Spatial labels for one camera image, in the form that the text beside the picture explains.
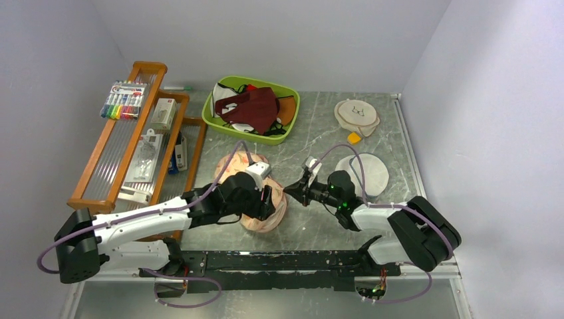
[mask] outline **beige bag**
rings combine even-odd
[[[217,163],[217,166],[215,167],[215,173],[213,174],[214,179],[217,177],[217,175],[219,175],[228,157],[229,156],[225,156],[224,158],[221,158],[219,163]],[[251,154],[251,157],[253,158],[253,161],[264,161],[265,163],[268,163],[266,158],[264,158],[263,156]],[[249,160],[247,159],[247,154],[243,151],[235,153],[233,159],[225,170],[225,173],[223,173],[222,177],[219,179],[219,182],[223,183],[223,181],[225,181],[225,179],[229,176],[235,175],[240,171],[245,171],[245,168],[248,166]],[[247,215],[245,215],[245,212],[243,212],[243,215],[241,217],[241,225],[243,225],[250,231],[256,231],[258,233],[269,232],[276,226],[278,226],[278,224],[280,224],[280,221],[282,221],[284,214],[286,213],[286,207],[288,207],[286,195],[283,191],[284,188],[270,177],[267,177],[265,179],[265,184],[272,187],[272,204],[274,205],[274,208],[276,208],[274,214],[270,215],[270,217],[268,217],[264,221],[248,217]]]

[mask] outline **red fabric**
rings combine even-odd
[[[235,103],[237,107],[225,114],[222,110]],[[271,88],[257,88],[245,93],[215,102],[215,112],[227,123],[249,124],[263,135],[278,115],[276,95]]]

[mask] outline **clothing pile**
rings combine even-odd
[[[245,84],[237,90],[217,83],[211,94],[211,115],[233,129],[262,136],[282,135],[296,113],[294,96],[277,98],[271,88]]]

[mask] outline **white box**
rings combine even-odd
[[[175,113],[176,101],[173,98],[160,98],[151,118],[151,128],[155,130],[170,130]]]

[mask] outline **gray wall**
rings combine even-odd
[[[355,92],[400,92],[449,2],[93,0],[127,62],[166,63],[168,84]]]
[[[72,212],[100,106],[127,68],[87,0],[2,1],[0,30],[0,309],[58,318],[68,287],[35,258]]]
[[[562,21],[561,1],[453,0],[403,91],[476,318],[564,316]]]

